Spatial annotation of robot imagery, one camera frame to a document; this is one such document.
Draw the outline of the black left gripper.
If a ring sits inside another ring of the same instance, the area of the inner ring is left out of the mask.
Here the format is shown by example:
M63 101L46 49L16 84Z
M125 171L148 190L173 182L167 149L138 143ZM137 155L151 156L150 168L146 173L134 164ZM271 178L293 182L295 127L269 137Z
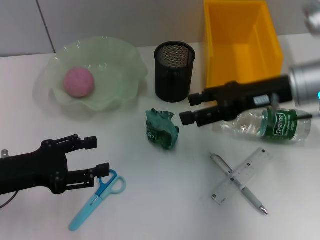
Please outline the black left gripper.
M97 148L97 137L81 139L77 134L57 140L45 140L38 150L4 158L0 161L2 195L35 187L48 188L53 194L93 188L95 178L110 175L110 164L68 171L66 153Z

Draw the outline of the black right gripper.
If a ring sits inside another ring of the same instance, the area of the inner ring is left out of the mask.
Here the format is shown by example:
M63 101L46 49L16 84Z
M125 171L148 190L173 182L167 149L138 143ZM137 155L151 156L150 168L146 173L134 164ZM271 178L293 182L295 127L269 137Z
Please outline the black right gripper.
M245 111L273 107L293 100L290 78L281 75L266 80L240 84L235 81L224 86L205 88L188 96L191 106L212 103L212 107L179 114L183 126L196 123L198 127L220 121L232 121Z

